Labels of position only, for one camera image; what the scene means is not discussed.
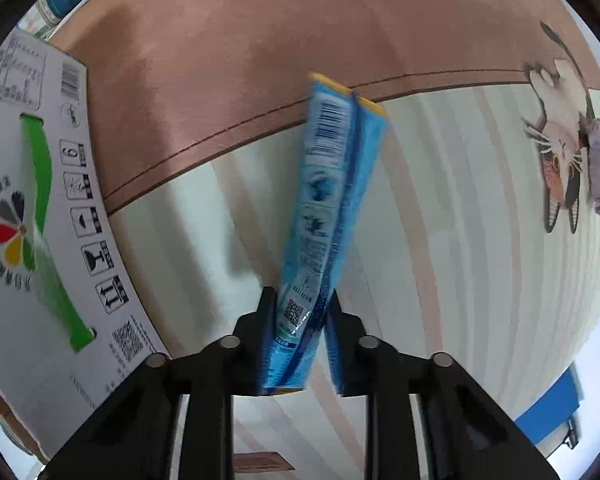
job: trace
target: green stripe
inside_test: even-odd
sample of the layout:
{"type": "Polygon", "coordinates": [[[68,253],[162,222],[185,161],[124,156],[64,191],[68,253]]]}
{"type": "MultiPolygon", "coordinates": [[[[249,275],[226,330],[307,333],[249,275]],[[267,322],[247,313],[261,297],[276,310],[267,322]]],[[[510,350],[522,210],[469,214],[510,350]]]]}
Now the green stripe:
{"type": "Polygon", "coordinates": [[[93,341],[94,335],[86,327],[71,302],[43,235],[46,210],[51,194],[53,170],[51,167],[51,154],[42,124],[42,120],[38,118],[26,115],[20,116],[22,133],[29,141],[36,184],[33,229],[33,250],[36,262],[36,277],[38,279],[36,292],[40,302],[62,323],[68,333],[71,348],[77,352],[93,341]]]}

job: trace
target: cardboard box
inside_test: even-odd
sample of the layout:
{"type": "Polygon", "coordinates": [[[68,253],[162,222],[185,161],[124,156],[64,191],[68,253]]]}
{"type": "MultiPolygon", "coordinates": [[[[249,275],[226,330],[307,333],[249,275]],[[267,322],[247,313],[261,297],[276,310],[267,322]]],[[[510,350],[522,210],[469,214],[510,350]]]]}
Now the cardboard box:
{"type": "Polygon", "coordinates": [[[86,77],[80,62],[20,30],[0,48],[0,394],[47,456],[148,355],[168,354],[107,221],[86,77]],[[42,120],[52,170],[42,238],[72,316],[93,330],[83,348],[42,291],[45,266],[32,247],[43,192],[23,115],[42,120]]]}

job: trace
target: blue snack package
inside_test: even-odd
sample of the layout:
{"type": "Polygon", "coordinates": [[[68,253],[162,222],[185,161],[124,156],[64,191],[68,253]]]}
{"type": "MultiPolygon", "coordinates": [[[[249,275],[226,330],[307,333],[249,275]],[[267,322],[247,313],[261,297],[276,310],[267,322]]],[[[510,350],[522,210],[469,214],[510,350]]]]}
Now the blue snack package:
{"type": "Polygon", "coordinates": [[[265,393],[304,387],[388,118],[381,105],[311,74],[296,211],[278,289],[265,393]]]}

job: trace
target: striped wall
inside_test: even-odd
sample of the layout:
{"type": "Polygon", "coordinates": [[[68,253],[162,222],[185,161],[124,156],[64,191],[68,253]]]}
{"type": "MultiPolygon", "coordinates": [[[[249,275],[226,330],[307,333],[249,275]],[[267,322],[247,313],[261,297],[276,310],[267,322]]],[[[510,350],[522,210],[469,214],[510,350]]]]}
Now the striped wall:
{"type": "MultiPolygon", "coordinates": [[[[600,116],[600,92],[592,100],[600,116]]],[[[529,85],[385,104],[394,130],[338,286],[343,307],[401,352],[449,352],[515,417],[600,316],[600,219],[586,205],[588,179],[576,234],[565,211],[547,234],[538,156],[523,131],[541,115],[529,85]]],[[[229,333],[262,285],[277,285],[300,135],[292,128],[225,154],[110,219],[175,356],[229,333]]],[[[297,469],[271,478],[362,478],[364,439],[364,402],[335,396],[323,347],[304,392],[235,399],[236,451],[276,450],[297,469]]]]}

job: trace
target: cat illustration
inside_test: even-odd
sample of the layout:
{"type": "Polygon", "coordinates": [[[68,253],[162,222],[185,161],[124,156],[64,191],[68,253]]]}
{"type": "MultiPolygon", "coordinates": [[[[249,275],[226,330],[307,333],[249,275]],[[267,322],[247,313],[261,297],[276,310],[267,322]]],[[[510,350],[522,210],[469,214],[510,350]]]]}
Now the cat illustration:
{"type": "Polygon", "coordinates": [[[560,37],[541,23],[544,33],[565,52],[568,59],[554,59],[555,74],[545,68],[531,68],[529,81],[544,108],[541,123],[526,123],[525,132],[538,146],[545,186],[544,226],[550,233],[560,209],[569,214],[571,233],[575,233],[580,213],[582,173],[581,116],[593,117],[591,100],[582,72],[560,37]]]}

